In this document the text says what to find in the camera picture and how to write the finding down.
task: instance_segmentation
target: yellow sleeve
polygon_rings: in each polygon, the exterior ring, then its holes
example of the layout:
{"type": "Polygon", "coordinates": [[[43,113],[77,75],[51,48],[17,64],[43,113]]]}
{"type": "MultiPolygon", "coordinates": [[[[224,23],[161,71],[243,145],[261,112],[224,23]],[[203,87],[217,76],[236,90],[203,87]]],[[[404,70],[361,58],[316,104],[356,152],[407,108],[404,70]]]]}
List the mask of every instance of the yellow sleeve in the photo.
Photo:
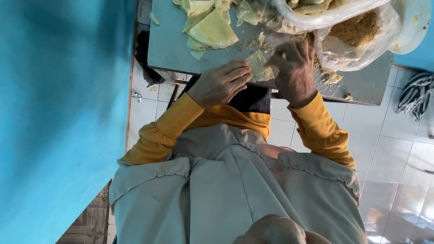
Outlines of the yellow sleeve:
{"type": "Polygon", "coordinates": [[[339,129],[319,92],[308,105],[299,109],[289,105],[288,109],[299,126],[297,131],[305,147],[312,150],[312,153],[351,169],[355,168],[355,161],[347,147],[348,132],[339,129]]]}
{"type": "Polygon", "coordinates": [[[142,165],[164,161],[182,131],[203,113],[203,109],[184,93],[156,122],[143,126],[139,140],[122,160],[142,165]]]}

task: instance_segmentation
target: woman's left hand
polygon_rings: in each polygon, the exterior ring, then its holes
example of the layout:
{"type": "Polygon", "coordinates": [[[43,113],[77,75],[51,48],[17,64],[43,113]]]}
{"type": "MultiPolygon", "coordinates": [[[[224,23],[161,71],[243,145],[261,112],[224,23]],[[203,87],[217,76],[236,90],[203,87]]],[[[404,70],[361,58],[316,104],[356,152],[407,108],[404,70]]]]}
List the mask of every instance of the woman's left hand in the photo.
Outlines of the woman's left hand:
{"type": "Polygon", "coordinates": [[[249,62],[232,60],[204,72],[187,94],[202,108],[227,104],[239,91],[247,88],[252,79],[249,62]]]}

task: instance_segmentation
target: white tile floor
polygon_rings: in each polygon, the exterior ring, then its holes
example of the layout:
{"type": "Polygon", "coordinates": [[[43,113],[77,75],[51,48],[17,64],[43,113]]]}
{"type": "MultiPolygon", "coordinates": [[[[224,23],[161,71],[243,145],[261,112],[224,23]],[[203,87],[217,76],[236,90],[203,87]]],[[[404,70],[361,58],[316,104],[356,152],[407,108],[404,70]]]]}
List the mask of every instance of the white tile floor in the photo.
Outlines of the white tile floor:
{"type": "MultiPolygon", "coordinates": [[[[132,97],[128,148],[137,141],[141,126],[164,113],[174,89],[167,82],[146,88],[141,73],[135,65],[132,88],[143,98],[138,103],[132,97]]],[[[434,243],[434,181],[433,175],[423,172],[434,171],[434,139],[428,138],[434,132],[434,105],[429,105],[420,122],[410,114],[395,113],[401,88],[412,74],[412,70],[392,66],[379,107],[326,103],[335,121],[349,132],[349,149],[362,189],[360,213],[368,242],[373,244],[434,243]]],[[[271,104],[268,142],[309,152],[286,109],[288,102],[273,99],[271,104]]],[[[113,217],[109,224],[110,239],[116,232],[113,217]]]]}

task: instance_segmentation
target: woman's right hand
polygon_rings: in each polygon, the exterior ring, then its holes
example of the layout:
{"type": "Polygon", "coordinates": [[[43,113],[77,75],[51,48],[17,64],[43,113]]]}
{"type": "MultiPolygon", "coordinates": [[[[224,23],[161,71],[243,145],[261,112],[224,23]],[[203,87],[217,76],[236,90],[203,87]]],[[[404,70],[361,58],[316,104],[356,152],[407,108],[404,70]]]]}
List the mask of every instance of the woman's right hand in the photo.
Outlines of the woman's right hand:
{"type": "Polygon", "coordinates": [[[315,49],[307,41],[293,40],[277,46],[267,62],[279,68],[274,84],[295,109],[307,105],[318,92],[313,80],[314,58],[315,49]]]}

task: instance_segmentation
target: white bowl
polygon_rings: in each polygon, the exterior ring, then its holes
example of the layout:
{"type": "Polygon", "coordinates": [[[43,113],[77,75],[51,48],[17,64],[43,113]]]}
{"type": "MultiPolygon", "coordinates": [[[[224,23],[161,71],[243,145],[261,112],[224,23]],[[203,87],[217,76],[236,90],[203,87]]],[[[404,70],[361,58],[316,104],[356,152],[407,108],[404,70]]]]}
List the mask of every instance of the white bowl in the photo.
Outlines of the white bowl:
{"type": "Polygon", "coordinates": [[[401,19],[402,33],[389,47],[396,54],[406,54],[416,49],[424,39],[430,18],[430,0],[392,0],[390,4],[401,19]]]}

